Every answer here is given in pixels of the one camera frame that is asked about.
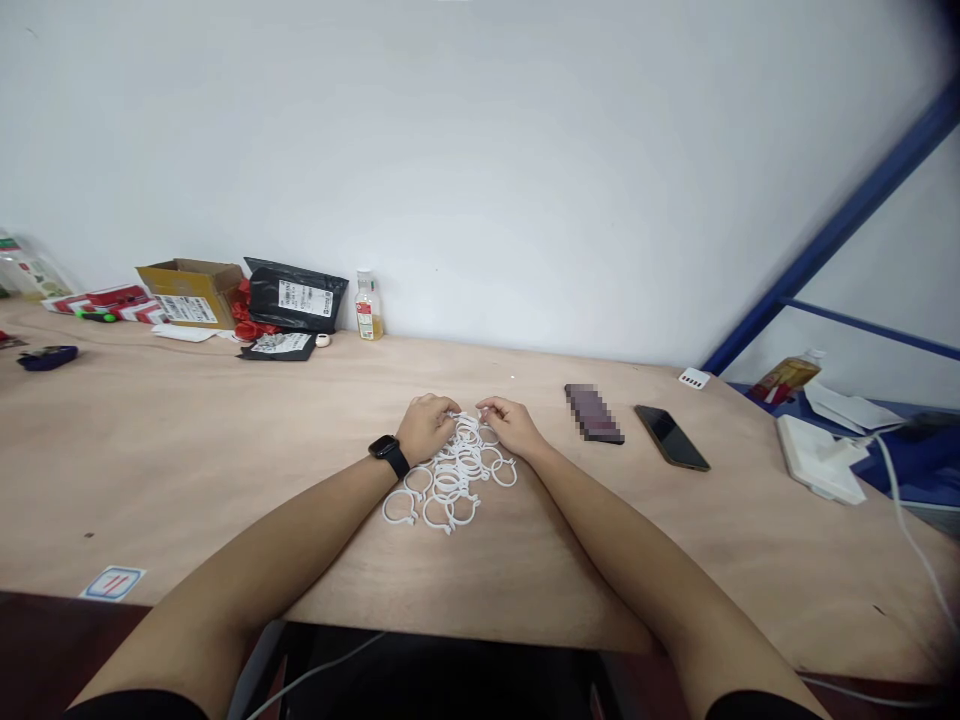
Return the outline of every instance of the smartwatch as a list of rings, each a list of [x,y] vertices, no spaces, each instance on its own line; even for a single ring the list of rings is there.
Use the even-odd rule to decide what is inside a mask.
[[[374,440],[367,450],[377,458],[377,460],[386,460],[390,463],[390,467],[392,467],[393,471],[397,474],[398,480],[403,480],[403,478],[407,476],[407,473],[410,472],[410,465],[407,463],[407,459],[403,456],[403,453],[400,452],[400,441],[393,435],[384,435]]]

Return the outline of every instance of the black smartphone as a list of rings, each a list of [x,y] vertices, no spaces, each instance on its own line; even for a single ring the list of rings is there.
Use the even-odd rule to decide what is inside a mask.
[[[623,433],[593,385],[564,385],[584,440],[623,445]]]
[[[701,472],[710,469],[710,464],[703,459],[703,455],[693,446],[670,413],[646,405],[635,405],[633,409],[653,437],[664,460],[671,465]]]

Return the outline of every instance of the person's right hand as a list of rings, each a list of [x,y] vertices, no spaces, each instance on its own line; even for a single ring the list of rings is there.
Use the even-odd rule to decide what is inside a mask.
[[[507,450],[526,458],[550,447],[533,424],[524,405],[501,397],[491,397],[478,402],[477,407],[483,411],[480,422],[494,429]]]

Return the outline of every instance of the person's left hand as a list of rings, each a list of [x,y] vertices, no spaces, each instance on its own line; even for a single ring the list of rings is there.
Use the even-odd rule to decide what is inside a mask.
[[[410,467],[432,458],[453,435],[457,423],[447,415],[450,411],[458,413],[460,406],[448,397],[437,397],[433,393],[410,401],[396,435]]]

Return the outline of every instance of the beverage bottle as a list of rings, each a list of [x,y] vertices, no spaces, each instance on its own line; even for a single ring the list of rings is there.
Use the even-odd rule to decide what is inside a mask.
[[[797,394],[820,372],[820,361],[826,356],[823,350],[810,349],[800,357],[780,361],[763,380],[754,385],[747,394],[769,405],[780,405]]]
[[[20,243],[0,230],[0,274],[20,291],[24,300],[71,295],[67,284],[43,260],[25,252]]]
[[[383,337],[383,316],[380,314],[380,294],[377,283],[367,268],[357,270],[359,290],[354,302],[357,306],[357,325],[364,340],[379,340]]]

